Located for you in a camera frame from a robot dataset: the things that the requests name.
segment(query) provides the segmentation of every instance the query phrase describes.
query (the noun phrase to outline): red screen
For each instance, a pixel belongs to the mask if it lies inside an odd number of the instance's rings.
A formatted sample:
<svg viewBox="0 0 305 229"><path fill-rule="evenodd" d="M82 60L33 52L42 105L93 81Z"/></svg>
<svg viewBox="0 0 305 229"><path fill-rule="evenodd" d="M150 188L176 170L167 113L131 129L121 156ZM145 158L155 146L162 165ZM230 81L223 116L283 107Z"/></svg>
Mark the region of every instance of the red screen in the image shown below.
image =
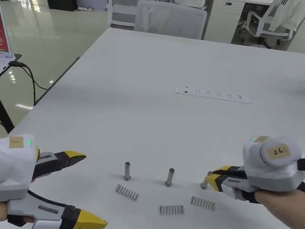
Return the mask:
<svg viewBox="0 0 305 229"><path fill-rule="evenodd" d="M5 52L9 51L9 46L5 37L5 31L1 17L0 17L0 51L5 51Z"/></svg>

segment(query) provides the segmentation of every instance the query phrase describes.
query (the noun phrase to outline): laptop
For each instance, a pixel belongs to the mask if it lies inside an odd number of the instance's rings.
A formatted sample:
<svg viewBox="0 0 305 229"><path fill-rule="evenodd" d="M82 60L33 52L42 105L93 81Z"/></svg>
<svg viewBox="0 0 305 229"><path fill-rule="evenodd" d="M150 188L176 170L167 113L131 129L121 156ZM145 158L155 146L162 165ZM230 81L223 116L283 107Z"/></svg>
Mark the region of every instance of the laptop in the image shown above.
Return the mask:
<svg viewBox="0 0 305 229"><path fill-rule="evenodd" d="M16 57L10 49L8 33L0 6L0 74L8 68L9 62L14 60L16 60Z"/></svg>

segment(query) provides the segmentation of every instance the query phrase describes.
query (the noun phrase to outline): cable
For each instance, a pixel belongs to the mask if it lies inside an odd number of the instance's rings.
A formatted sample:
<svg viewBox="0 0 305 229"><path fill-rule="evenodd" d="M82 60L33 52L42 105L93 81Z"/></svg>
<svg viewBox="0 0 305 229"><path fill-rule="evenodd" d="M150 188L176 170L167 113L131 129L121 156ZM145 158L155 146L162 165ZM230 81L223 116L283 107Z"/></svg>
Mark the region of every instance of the cable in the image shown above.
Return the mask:
<svg viewBox="0 0 305 229"><path fill-rule="evenodd" d="M41 87L41 86L34 80L34 76L33 76L33 73L32 73L32 71L31 71L31 69L30 69L25 63L18 62L18 61L11 61L11 62L9 63L9 65L10 65L11 67L19 67L19 68L22 68L22 69L25 71L25 73L32 79L32 84L33 84L33 104L34 104L34 106L35 106L35 105L36 105L36 88L35 88L35 84L36 84L39 88L41 88L41 89L43 89L43 90L47 90L47 89L44 88L44 87Z"/></svg>
<svg viewBox="0 0 305 229"><path fill-rule="evenodd" d="M30 78L33 77L33 75L31 76L31 75L25 70L24 67L21 67L21 68L25 71L25 73L26 73ZM47 88L41 87L35 80L34 80L34 82L35 82L35 84L36 84L39 88L41 88L41 89L43 89L43 90L47 90Z"/></svg>

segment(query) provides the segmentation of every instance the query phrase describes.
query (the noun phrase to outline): coil spring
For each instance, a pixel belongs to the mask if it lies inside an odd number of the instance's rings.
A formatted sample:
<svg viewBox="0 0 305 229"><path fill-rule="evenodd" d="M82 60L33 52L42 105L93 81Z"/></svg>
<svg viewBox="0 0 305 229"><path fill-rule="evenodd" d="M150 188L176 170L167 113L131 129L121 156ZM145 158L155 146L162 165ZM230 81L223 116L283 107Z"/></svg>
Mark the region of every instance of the coil spring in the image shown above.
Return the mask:
<svg viewBox="0 0 305 229"><path fill-rule="evenodd" d="M138 199L138 197L139 197L139 194L138 194L138 193L136 193L136 192L134 192L134 191L132 191L132 190L130 190L130 189L128 189L128 188L126 188L126 187L120 185L120 184L118 184L118 185L116 186L115 191L116 191L117 193L122 194L123 196L126 196L126 197L129 198L129 199L134 200L134 201L137 201L137 199Z"/></svg>
<svg viewBox="0 0 305 229"><path fill-rule="evenodd" d="M200 207L208 209L210 211L215 211L215 209L216 209L216 203L208 201L206 199L198 198L196 196L192 196L191 204L200 206Z"/></svg>
<svg viewBox="0 0 305 229"><path fill-rule="evenodd" d="M160 206L161 215L184 214L183 205L165 205Z"/></svg>

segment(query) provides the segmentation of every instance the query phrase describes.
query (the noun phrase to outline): metal pin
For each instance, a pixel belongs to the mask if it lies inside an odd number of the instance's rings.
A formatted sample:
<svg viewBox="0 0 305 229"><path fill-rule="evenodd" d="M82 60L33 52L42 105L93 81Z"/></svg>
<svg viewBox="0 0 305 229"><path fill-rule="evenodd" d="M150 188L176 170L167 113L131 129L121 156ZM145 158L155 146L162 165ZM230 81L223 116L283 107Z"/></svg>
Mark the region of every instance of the metal pin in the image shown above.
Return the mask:
<svg viewBox="0 0 305 229"><path fill-rule="evenodd" d="M207 175L208 176L213 175L213 172L209 171ZM200 184L200 188L203 189L203 190L206 190L208 188L208 184L209 183L204 179L203 182Z"/></svg>
<svg viewBox="0 0 305 229"><path fill-rule="evenodd" d="M170 168L170 171L168 172L167 180L165 181L165 186L170 187L173 184L173 173L175 170L173 168Z"/></svg>
<svg viewBox="0 0 305 229"><path fill-rule="evenodd" d="M130 176L130 163L129 161L125 162L125 175L124 175L124 180L129 181L131 178Z"/></svg>

